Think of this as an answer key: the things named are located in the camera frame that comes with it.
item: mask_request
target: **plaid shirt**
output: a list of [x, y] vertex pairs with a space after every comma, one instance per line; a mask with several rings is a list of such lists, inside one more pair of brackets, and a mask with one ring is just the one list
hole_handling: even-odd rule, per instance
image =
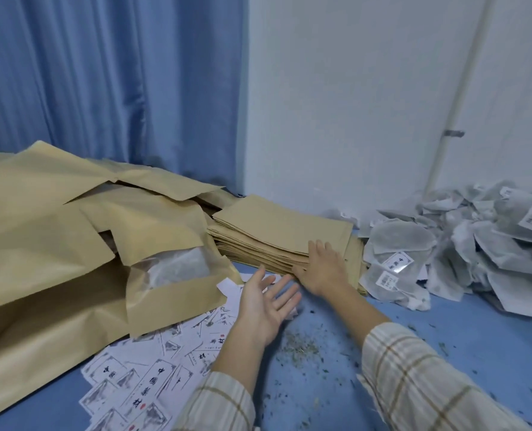
[[[531, 430], [401, 325], [387, 322], [368, 334], [362, 373], [358, 380], [392, 431]], [[242, 384], [212, 372], [173, 429], [249, 431], [255, 415]]]

